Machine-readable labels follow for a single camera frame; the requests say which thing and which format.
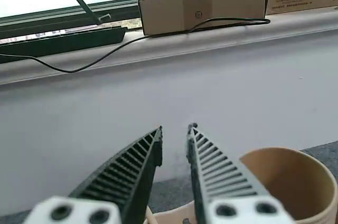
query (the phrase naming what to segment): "white ledge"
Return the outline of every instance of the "white ledge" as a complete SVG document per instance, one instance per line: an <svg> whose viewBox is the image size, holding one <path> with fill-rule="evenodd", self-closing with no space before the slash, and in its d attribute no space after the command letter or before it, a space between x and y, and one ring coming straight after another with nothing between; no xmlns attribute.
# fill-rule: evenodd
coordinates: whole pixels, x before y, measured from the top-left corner
<svg viewBox="0 0 338 224"><path fill-rule="evenodd" d="M271 20L267 25L232 27L140 40L87 70L338 29L338 11L334 7L270 15L267 18ZM128 32L124 42L140 36L143 36L142 31ZM119 45L55 54L41 59L53 66L70 70L96 60ZM0 85L60 74L62 73L33 60L15 61L0 64Z"/></svg>

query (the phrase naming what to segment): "screw hole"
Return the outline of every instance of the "screw hole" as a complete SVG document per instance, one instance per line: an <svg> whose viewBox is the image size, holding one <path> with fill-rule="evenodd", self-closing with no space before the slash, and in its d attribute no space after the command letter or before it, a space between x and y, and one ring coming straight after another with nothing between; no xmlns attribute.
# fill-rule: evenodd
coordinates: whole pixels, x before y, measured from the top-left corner
<svg viewBox="0 0 338 224"><path fill-rule="evenodd" d="M52 211L51 218L53 220L63 220L69 216L71 211L72 211L71 206L68 205L58 206Z"/></svg>
<svg viewBox="0 0 338 224"><path fill-rule="evenodd" d="M108 220L108 218L109 218L109 212L108 211L98 210L90 216L89 222L91 224L103 224Z"/></svg>
<svg viewBox="0 0 338 224"><path fill-rule="evenodd" d="M227 205L221 205L217 207L216 214L219 216L230 217L230 216L235 216L237 213L234 207L227 206Z"/></svg>
<svg viewBox="0 0 338 224"><path fill-rule="evenodd" d="M265 213L265 214L274 214L277 212L277 209L269 203L259 203L256 205L256 210L259 213Z"/></svg>

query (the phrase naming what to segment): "cardboard tube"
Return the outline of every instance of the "cardboard tube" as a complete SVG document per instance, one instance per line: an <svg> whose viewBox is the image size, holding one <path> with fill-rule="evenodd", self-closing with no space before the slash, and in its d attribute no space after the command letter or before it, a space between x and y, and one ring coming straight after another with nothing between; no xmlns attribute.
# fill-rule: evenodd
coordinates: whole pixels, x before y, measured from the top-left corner
<svg viewBox="0 0 338 224"><path fill-rule="evenodd" d="M155 213L154 217L158 224L197 224L194 201L170 211Z"/></svg>
<svg viewBox="0 0 338 224"><path fill-rule="evenodd" d="M277 147L254 150L240 160L298 224L335 224L337 182L320 161Z"/></svg>

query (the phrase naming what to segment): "gray carpet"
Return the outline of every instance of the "gray carpet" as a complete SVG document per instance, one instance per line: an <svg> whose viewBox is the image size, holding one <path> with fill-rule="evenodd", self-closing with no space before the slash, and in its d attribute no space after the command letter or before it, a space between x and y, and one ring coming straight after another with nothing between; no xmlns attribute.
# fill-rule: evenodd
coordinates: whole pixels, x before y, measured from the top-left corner
<svg viewBox="0 0 338 224"><path fill-rule="evenodd" d="M304 150L324 163L338 179L338 142ZM153 184L149 206L154 212L177 208L193 200L190 175ZM0 224L20 224L29 211L0 217Z"/></svg>

